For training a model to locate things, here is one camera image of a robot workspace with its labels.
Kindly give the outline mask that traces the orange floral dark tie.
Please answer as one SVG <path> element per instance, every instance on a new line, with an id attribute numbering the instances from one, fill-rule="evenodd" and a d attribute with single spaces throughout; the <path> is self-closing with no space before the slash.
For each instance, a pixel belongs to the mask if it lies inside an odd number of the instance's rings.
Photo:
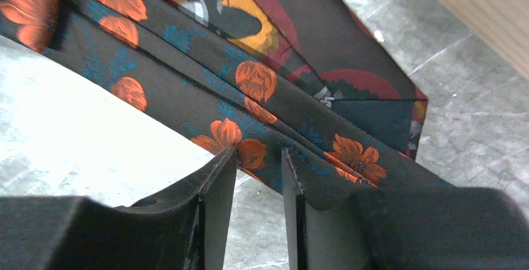
<path id="1" fill-rule="evenodd" d="M 277 192 L 282 152 L 319 178 L 381 188 L 445 180 L 334 112 L 266 54 L 169 0 L 1 0 L 1 35 L 63 65 Z"/>

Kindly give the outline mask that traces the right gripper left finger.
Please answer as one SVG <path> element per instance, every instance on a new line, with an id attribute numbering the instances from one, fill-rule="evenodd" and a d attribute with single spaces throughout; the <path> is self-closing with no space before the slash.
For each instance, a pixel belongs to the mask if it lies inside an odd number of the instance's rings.
<path id="1" fill-rule="evenodd" d="M 2 269 L 221 269 L 233 147 L 131 206 L 85 196 L 1 198 Z"/>

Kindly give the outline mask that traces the red patterned dark tie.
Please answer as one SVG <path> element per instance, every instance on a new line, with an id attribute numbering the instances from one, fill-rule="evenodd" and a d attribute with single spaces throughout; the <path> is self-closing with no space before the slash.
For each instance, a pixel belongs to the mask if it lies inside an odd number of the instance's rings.
<path id="1" fill-rule="evenodd" d="M 210 29 L 266 54 L 334 112 L 415 158 L 427 97 L 342 0 L 169 0 Z"/>

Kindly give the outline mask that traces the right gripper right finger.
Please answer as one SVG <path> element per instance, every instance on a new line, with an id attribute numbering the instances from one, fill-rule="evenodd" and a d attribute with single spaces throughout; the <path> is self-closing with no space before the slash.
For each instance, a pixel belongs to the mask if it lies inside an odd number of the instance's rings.
<path id="1" fill-rule="evenodd" d="M 528 220 L 492 188 L 369 188 L 282 152 L 291 269 L 527 269 Z"/>

